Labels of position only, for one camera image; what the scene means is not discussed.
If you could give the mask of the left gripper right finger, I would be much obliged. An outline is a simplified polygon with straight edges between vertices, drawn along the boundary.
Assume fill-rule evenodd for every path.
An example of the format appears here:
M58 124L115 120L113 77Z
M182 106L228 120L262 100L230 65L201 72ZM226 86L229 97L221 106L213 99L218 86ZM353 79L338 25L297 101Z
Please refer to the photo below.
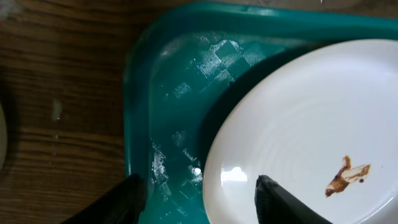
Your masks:
M254 201L259 224L331 224L267 175L256 180Z

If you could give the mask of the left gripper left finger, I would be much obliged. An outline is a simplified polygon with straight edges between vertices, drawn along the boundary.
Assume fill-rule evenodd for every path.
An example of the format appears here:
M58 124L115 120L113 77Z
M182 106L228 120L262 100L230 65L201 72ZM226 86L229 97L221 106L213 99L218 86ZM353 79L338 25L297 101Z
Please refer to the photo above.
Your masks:
M144 179L133 174L62 224L137 223L145 206Z

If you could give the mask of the teal plastic serving tray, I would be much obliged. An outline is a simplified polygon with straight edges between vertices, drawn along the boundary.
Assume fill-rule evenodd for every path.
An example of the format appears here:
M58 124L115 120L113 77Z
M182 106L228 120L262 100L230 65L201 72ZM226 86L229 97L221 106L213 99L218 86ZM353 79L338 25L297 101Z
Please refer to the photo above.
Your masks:
M238 101L311 50L370 38L397 38L396 1L204 1L159 17L123 78L126 174L146 183L139 223L206 223L200 169Z

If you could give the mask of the white plate with red stain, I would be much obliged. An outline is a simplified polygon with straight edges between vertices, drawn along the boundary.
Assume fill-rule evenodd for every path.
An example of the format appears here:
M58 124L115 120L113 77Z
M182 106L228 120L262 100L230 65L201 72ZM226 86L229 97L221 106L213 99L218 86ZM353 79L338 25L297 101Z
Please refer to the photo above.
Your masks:
M260 175L329 222L396 223L397 42L330 45L259 82L209 151L209 221L256 223Z

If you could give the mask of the white plate with brown stain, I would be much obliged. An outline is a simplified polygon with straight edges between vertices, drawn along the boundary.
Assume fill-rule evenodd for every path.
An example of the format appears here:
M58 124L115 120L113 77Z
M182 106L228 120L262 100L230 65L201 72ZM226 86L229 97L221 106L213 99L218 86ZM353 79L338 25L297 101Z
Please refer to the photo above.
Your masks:
M2 105L0 105L0 168L4 166L7 154L7 126Z

